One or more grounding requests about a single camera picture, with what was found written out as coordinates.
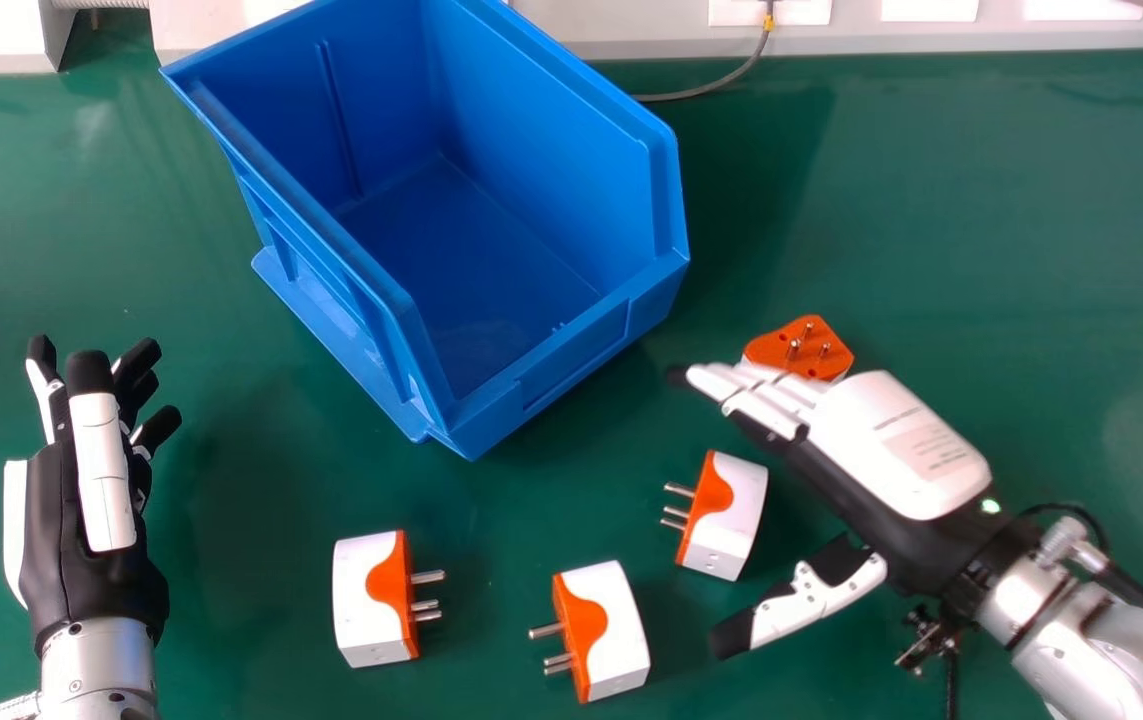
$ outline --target orange and white plug adapter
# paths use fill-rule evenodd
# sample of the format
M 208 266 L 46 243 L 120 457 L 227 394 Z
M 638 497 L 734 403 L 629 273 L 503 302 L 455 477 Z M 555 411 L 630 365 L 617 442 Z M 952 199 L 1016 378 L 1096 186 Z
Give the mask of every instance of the orange and white plug adapter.
M 744 360 L 815 381 L 836 382 L 855 363 L 855 355 L 833 328 L 828 327 L 824 318 L 801 315 L 776 331 L 750 341 L 744 346 Z
M 650 651 L 625 569 L 609 560 L 553 575 L 558 622 L 530 639 L 561 634 L 566 651 L 544 659 L 544 674 L 570 670 L 580 702 L 601 701 L 647 682 Z
M 402 530 L 346 538 L 331 555 L 335 643 L 351 667 L 419 657 L 417 623 L 442 618 L 437 600 L 416 602 L 411 585 L 437 583 L 442 570 L 411 574 Z
M 661 523 L 680 530 L 677 563 L 714 578 L 734 582 L 744 570 L 758 536 L 767 501 L 767 469 L 725 451 L 708 451 L 695 489 L 664 483 L 664 489 L 692 498 L 690 510 L 664 506 Z

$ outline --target blue storage container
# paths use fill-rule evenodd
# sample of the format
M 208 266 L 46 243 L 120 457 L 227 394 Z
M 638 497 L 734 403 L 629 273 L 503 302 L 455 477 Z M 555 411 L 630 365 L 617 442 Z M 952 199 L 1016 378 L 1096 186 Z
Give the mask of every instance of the blue storage container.
M 474 459 L 672 305 L 673 133 L 498 0 L 320 0 L 163 73 L 256 272 L 415 442 Z

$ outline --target robotic hand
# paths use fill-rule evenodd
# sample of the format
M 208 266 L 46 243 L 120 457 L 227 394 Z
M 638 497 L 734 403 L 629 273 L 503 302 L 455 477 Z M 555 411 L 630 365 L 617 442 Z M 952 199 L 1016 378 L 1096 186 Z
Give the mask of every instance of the robotic hand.
M 150 462 L 181 424 L 158 389 L 161 349 L 144 339 L 112 365 L 34 337 L 24 361 L 46 447 L 3 470 L 3 570 L 27 610 L 41 689 L 0 703 L 0 720 L 157 720 L 154 646 L 170 611 L 141 512 Z
M 834 538 L 791 582 L 717 625 L 718 657 L 804 629 L 886 582 L 940 601 L 937 619 L 924 607 L 910 614 L 918 642 L 896 665 L 920 674 L 930 656 L 954 662 L 961 630 L 978 624 L 1056 720 L 1143 719 L 1142 585 L 1078 520 L 1042 533 L 1004 511 L 984 457 L 888 373 L 826 383 L 709 363 L 671 379 L 717 401 L 864 541 Z M 1069 562 L 1092 579 L 1079 582 Z

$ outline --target green table surface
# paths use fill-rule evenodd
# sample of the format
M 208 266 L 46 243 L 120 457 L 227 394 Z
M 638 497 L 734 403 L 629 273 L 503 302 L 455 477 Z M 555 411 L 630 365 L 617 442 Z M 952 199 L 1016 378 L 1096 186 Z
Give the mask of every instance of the green table surface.
M 1087 502 L 1143 578 L 1143 53 L 773 61 L 657 107 L 693 256 L 670 320 L 474 464 L 407 442 L 251 272 L 231 173 L 161 82 L 139 15 L 79 24 L 67 64 L 0 78 L 0 471 L 41 443 L 30 334 L 64 351 L 158 337 L 159 400 L 186 416 L 147 514 L 171 587 L 171 719 L 935 717 L 940 666 L 892 666 L 913 603 L 888 589 L 709 656 L 708 626 L 839 529 L 785 473 L 741 583 L 676 568 L 657 525 L 661 486 L 690 482 L 708 448 L 766 461 L 664 387 L 664 366 L 734 359 L 809 311 L 982 448 L 1007 505 Z M 652 91 L 725 67 L 607 73 Z M 421 569 L 447 570 L 446 616 L 423 659 L 353 671 L 331 633 L 331 544 L 391 528 Z M 557 641 L 525 630 L 552 619 L 551 574 L 613 557 L 652 675 L 581 707 L 570 679 L 539 672 Z M 35 680 L 0 557 L 0 701 Z M 964 720 L 1042 715 L 980 635 L 961 691 Z

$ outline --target bin floor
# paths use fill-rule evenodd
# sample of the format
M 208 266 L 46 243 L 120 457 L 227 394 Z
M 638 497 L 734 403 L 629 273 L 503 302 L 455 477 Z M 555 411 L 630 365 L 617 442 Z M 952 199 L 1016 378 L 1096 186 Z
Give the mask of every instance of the bin floor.
M 456 397 L 600 297 L 443 158 L 351 206 L 339 222 L 411 295 Z

